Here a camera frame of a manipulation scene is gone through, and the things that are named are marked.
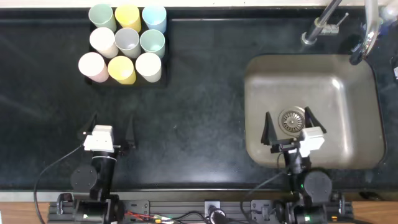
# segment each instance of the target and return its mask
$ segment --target sink drain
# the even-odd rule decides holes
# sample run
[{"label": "sink drain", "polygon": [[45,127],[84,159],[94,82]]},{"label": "sink drain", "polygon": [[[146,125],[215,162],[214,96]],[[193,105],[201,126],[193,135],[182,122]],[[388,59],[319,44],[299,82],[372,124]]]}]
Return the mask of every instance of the sink drain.
[{"label": "sink drain", "polygon": [[298,106],[294,106],[287,110],[283,110],[279,115],[279,127],[284,133],[296,136],[301,129],[304,128],[305,118],[304,110]]}]

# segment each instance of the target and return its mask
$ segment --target black tray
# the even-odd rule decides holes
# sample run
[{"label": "black tray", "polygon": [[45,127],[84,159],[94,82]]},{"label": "black tray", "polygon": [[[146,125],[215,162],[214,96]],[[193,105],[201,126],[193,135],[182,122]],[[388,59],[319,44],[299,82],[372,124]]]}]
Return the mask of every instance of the black tray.
[{"label": "black tray", "polygon": [[[147,31],[149,28],[147,27],[147,24],[144,22],[144,20],[142,19],[141,16],[141,12],[142,9],[140,9],[140,17],[141,17],[141,31],[138,33],[139,37],[141,37],[141,35]],[[90,34],[96,29],[97,27],[91,22],[90,23]],[[116,32],[122,29],[121,25],[116,21]],[[168,74],[167,74],[167,62],[169,60],[169,38],[167,37],[167,29],[166,32],[163,34],[165,37],[165,54],[163,56],[163,58],[161,59],[162,61],[162,76],[160,77],[160,80],[155,82],[155,83],[150,83],[148,82],[144,77],[142,77],[142,75],[136,70],[136,58],[132,59],[132,62],[134,64],[134,69],[136,71],[136,76],[137,76],[137,80],[134,82],[134,84],[131,85],[123,85],[120,84],[118,81],[116,81],[114,78],[112,78],[111,76],[109,76],[109,78],[103,82],[103,83],[98,83],[93,81],[92,79],[84,76],[84,80],[85,83],[87,83],[88,85],[92,85],[92,86],[100,86],[100,87],[115,87],[115,88],[165,88],[167,86],[167,80],[168,80]],[[91,45],[89,45],[89,52],[96,52],[98,53],[97,50],[95,50]],[[142,49],[141,47],[141,54],[145,53],[145,50]],[[121,50],[119,50],[119,53],[117,56],[125,56]],[[104,58],[105,64],[106,66],[108,66],[108,63],[111,61],[111,58],[106,58],[104,56],[102,56]]]}]

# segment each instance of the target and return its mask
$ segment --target black countertop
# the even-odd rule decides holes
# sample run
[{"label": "black countertop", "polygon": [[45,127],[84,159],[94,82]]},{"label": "black countertop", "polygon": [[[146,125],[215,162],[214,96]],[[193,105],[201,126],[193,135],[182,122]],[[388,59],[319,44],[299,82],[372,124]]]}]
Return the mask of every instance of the black countertop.
[{"label": "black countertop", "polygon": [[[331,22],[346,11],[338,36],[304,48],[300,35],[320,9],[169,9],[167,88],[119,89],[93,88],[78,71],[89,46],[88,10],[3,10],[0,189],[31,190],[45,166],[79,145],[76,132],[94,111],[115,135],[134,115],[139,147],[118,160],[114,190],[237,189],[272,177],[276,169],[259,166],[246,152],[246,65],[261,54],[349,54],[364,10],[339,9]],[[389,65],[397,39],[394,29],[368,60],[376,74],[385,159],[371,170],[331,170],[336,189],[398,189],[398,87]],[[70,174],[90,156],[83,150],[70,156],[43,176],[39,189],[71,189]],[[266,188],[288,185],[278,179]]]}]

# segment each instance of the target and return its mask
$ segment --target chrome faucet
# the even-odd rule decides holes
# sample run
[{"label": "chrome faucet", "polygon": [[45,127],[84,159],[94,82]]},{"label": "chrome faucet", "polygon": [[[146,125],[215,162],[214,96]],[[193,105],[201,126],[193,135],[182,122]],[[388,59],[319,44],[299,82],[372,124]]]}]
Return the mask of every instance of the chrome faucet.
[{"label": "chrome faucet", "polygon": [[[366,58],[370,53],[379,34],[379,9],[377,0],[364,0],[366,12],[366,34],[361,44],[357,45],[353,54],[349,58],[352,65],[357,65],[362,59]],[[322,15],[314,20],[308,32],[302,34],[302,42],[307,45],[312,45],[317,41],[318,35],[337,34],[338,26],[343,22],[348,14],[340,20],[337,25],[328,25],[327,21],[333,11],[340,4],[341,0],[332,0],[331,3],[323,11]]]}]

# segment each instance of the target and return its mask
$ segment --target yellow cup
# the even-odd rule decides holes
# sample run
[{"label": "yellow cup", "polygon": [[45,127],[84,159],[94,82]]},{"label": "yellow cup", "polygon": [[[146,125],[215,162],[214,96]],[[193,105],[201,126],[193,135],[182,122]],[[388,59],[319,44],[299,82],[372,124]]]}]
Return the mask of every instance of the yellow cup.
[{"label": "yellow cup", "polygon": [[120,84],[133,84],[137,79],[132,61],[125,56],[113,58],[108,64],[108,73]]},{"label": "yellow cup", "polygon": [[114,16],[123,28],[132,28],[137,32],[141,31],[141,18],[139,17],[137,6],[123,4],[116,8]]}]

